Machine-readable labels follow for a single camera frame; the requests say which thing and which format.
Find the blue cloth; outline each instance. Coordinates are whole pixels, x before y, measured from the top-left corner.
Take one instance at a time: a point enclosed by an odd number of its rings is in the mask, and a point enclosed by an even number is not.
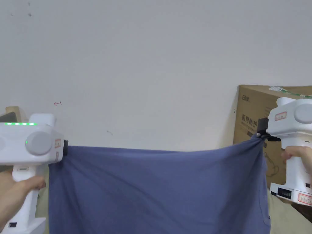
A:
[[[50,234],[269,234],[263,141],[169,152],[70,146],[50,165]]]

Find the green led light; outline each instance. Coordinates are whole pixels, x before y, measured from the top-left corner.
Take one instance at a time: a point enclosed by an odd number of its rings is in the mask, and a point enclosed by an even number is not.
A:
[[[4,123],[5,125],[37,125],[36,123]]]

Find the sticker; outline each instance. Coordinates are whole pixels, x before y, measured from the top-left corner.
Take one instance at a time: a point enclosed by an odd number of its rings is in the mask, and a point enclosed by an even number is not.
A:
[[[300,193],[298,195],[298,201],[312,206],[312,197],[311,196],[304,195],[304,194]]]
[[[59,148],[59,147],[61,147],[61,140],[60,139],[56,139],[54,148]]]
[[[285,119],[287,116],[287,112],[282,112],[282,113],[279,113],[277,115],[275,115],[275,121],[279,121],[281,119]]]
[[[269,90],[273,90],[273,91],[277,91],[277,92],[282,92],[282,93],[287,93],[287,94],[291,94],[291,95],[295,95],[295,96],[298,96],[298,97],[302,97],[302,98],[308,98],[308,99],[312,99],[312,96],[309,95],[303,95],[303,94],[298,94],[298,93],[292,93],[286,89],[283,89],[282,87],[277,87],[277,86],[271,86],[269,88]]]

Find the human hand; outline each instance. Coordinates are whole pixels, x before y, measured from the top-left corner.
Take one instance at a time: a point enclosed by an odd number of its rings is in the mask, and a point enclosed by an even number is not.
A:
[[[22,207],[27,194],[46,186],[42,176],[15,182],[12,170],[0,173],[0,232]]]
[[[282,158],[287,160],[293,156],[301,157],[303,165],[312,177],[312,149],[305,146],[287,146],[282,153]]]

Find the red-bordered label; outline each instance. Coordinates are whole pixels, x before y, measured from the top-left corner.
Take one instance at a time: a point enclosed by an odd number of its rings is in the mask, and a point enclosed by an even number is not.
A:
[[[305,194],[298,194],[298,201],[312,206],[312,197]]]
[[[282,113],[279,113],[277,115],[275,115],[275,121],[279,121],[281,119],[285,119],[287,116],[287,112],[282,112]]]
[[[54,148],[59,148],[59,147],[61,147],[61,140],[60,139],[56,139]]]

